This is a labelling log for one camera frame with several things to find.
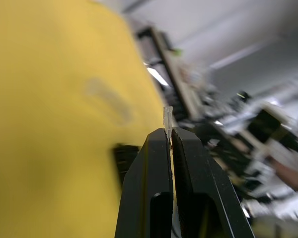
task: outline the clear plastic piece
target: clear plastic piece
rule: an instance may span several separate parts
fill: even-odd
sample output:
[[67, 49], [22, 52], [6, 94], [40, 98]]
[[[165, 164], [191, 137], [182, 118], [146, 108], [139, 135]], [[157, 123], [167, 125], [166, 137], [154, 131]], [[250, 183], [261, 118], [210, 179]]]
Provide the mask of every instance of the clear plastic piece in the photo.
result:
[[163, 125], [169, 141], [172, 133], [172, 110], [173, 107], [163, 107]]

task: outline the yellow cloth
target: yellow cloth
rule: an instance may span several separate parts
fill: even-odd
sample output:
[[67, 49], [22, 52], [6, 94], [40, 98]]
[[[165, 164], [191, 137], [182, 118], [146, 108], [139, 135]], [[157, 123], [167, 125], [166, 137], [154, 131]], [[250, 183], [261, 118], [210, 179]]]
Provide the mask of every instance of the yellow cloth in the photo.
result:
[[[88, 95], [93, 78], [129, 123]], [[162, 103], [119, 16], [87, 0], [0, 0], [0, 238], [112, 238], [110, 149], [158, 127]]]

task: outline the yellow object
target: yellow object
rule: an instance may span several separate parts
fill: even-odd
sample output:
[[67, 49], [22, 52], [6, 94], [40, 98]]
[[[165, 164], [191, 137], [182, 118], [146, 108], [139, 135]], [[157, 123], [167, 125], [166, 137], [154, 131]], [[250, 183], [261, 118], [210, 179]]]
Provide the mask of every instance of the yellow object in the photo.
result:
[[[100, 80], [128, 105], [86, 92]], [[110, 149], [162, 127], [162, 102], [125, 22], [88, 0], [0, 0], [0, 238], [112, 238]]]

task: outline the black equipment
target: black equipment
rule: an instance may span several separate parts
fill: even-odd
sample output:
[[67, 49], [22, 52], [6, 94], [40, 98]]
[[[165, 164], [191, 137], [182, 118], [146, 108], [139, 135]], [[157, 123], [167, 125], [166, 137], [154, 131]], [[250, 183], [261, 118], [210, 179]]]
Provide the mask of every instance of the black equipment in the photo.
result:
[[[253, 238], [233, 186], [198, 137], [172, 130], [182, 238]], [[115, 238], [169, 238], [173, 213], [170, 145], [150, 133], [125, 175]]]

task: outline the gray wall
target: gray wall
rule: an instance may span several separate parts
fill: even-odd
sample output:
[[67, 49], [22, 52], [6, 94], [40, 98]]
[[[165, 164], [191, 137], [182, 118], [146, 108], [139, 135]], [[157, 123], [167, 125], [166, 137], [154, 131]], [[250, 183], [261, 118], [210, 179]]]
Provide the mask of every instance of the gray wall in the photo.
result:
[[227, 101], [238, 91], [250, 95], [298, 78], [298, 32], [214, 73], [214, 84]]

